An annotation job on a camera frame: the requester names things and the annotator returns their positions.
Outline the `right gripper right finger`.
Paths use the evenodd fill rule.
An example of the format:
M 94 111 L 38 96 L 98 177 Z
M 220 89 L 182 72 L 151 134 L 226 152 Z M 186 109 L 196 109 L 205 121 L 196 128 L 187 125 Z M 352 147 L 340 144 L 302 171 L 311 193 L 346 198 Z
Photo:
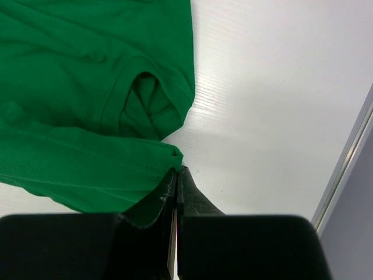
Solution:
M 183 167 L 177 181 L 180 279 L 331 279 L 319 237 L 296 215 L 226 215 Z

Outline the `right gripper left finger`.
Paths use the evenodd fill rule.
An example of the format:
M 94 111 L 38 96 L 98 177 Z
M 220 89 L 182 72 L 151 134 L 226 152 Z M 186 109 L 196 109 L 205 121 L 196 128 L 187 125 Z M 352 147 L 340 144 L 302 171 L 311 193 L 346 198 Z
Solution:
M 177 172 L 122 213 L 1 219 L 2 279 L 172 279 Z

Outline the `green t shirt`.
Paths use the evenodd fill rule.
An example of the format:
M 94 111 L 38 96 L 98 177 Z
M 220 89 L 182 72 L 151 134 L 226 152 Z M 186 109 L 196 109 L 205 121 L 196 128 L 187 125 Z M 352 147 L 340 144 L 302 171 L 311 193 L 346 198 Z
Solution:
M 2 1 L 1 182 L 125 212 L 181 169 L 193 63 L 189 1 Z

